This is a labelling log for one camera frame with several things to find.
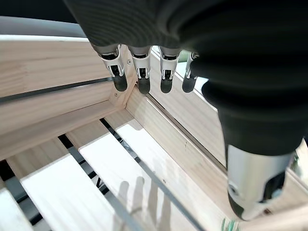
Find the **dark background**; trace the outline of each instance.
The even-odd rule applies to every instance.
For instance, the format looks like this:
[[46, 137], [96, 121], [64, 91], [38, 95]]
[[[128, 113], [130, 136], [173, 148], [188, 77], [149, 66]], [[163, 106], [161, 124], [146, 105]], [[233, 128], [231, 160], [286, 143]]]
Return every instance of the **dark background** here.
[[0, 0], [0, 16], [76, 23], [63, 0]]

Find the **wooden board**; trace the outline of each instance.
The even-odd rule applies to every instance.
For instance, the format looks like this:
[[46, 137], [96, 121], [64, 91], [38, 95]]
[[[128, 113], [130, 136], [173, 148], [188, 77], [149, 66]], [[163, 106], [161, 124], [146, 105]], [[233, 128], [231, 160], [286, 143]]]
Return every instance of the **wooden board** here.
[[[150, 94], [225, 167], [224, 140], [217, 109], [211, 106], [197, 90], [184, 93], [181, 88], [183, 77], [178, 73], [174, 75], [171, 92], [162, 94], [159, 88], [159, 53], [157, 51], [151, 53], [150, 75]], [[268, 209], [271, 212], [278, 212], [297, 207], [302, 203], [308, 203], [308, 187], [288, 169], [284, 191]]]
[[0, 104], [0, 134], [108, 100], [112, 82], [45, 93]]
[[126, 109], [228, 218], [236, 218], [229, 205], [227, 176], [137, 88], [130, 95]]
[[65, 134], [119, 110], [109, 101], [97, 103], [0, 135], [0, 160]]
[[132, 61], [132, 56], [126, 45], [121, 46], [121, 57], [124, 64], [124, 71], [127, 79], [128, 87], [126, 91], [119, 92], [115, 86], [112, 87], [109, 96], [109, 101], [118, 107], [125, 108], [126, 102], [136, 84], [137, 74], [135, 71], [135, 66]]
[[204, 230], [220, 230], [225, 214], [128, 111], [105, 119]]
[[240, 224], [241, 231], [306, 231], [308, 205]]
[[3, 231], [33, 231], [12, 194], [0, 179], [0, 230]]
[[53, 231], [117, 231], [122, 221], [58, 139], [7, 159]]
[[0, 40], [0, 97], [110, 77], [86, 38], [16, 37]]
[[67, 136], [144, 230], [196, 230], [100, 121]]
[[168, 94], [160, 90], [159, 53], [151, 53], [150, 94], [187, 129], [224, 166], [225, 146], [217, 110], [194, 90], [182, 90], [183, 77], [174, 74], [172, 89]]

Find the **wooden crate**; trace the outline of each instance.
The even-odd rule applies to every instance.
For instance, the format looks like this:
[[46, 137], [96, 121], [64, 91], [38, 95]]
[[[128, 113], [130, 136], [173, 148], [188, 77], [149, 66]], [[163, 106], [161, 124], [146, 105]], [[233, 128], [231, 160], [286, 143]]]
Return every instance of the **wooden crate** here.
[[[142, 95], [126, 46], [128, 89], [118, 92], [87, 39], [0, 39], [0, 160], [6, 159], [53, 231], [219, 231], [237, 220], [227, 196], [217, 111], [200, 92], [159, 89], [151, 54], [151, 91]], [[148, 175], [100, 121], [131, 147], [171, 195]], [[65, 134], [128, 213], [127, 223], [60, 142]], [[308, 230], [307, 186], [287, 171], [270, 215], [237, 220], [242, 231]], [[0, 181], [0, 230], [32, 227]]]

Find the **black fingertip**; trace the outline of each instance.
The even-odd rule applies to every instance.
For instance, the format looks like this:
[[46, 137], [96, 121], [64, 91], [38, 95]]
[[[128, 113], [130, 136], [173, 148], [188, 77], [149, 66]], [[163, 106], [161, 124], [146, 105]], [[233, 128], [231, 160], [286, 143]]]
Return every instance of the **black fingertip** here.
[[185, 93], [192, 92], [195, 84], [196, 84], [196, 79], [194, 79], [193, 76], [191, 76], [190, 78], [184, 78], [182, 83], [182, 89]]
[[233, 212], [238, 216], [238, 218], [244, 220], [244, 219], [242, 218], [244, 209], [243, 209], [241, 206], [239, 206], [239, 205], [232, 199], [232, 197], [230, 196], [229, 193], [228, 193], [228, 197], [229, 197], [229, 202], [230, 202], [230, 205], [231, 205], [231, 208], [232, 208]]
[[205, 76], [205, 61], [202, 61], [200, 58], [194, 60], [191, 65], [191, 74], [193, 76], [200, 76], [200, 77], [206, 77]]
[[172, 79], [162, 79], [160, 81], [160, 90], [163, 93], [169, 93], [171, 91], [172, 88]]
[[125, 74], [123, 76], [112, 77], [112, 79], [114, 81], [115, 88], [118, 91], [125, 91], [127, 89], [127, 80]]
[[150, 92], [150, 78], [138, 79], [138, 88], [141, 94], [147, 94]]

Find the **robotic hand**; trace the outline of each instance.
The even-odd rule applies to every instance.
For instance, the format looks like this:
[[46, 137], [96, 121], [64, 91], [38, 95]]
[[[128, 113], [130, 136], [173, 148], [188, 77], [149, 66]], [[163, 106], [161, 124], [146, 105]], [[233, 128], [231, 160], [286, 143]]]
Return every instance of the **robotic hand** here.
[[168, 93], [181, 49], [192, 51], [183, 90], [195, 77], [218, 109], [230, 205], [249, 220], [283, 187], [308, 128], [308, 2], [296, 0], [64, 0], [119, 91], [127, 88], [119, 44], [133, 56], [139, 89], [150, 91], [151, 46], [160, 46]]

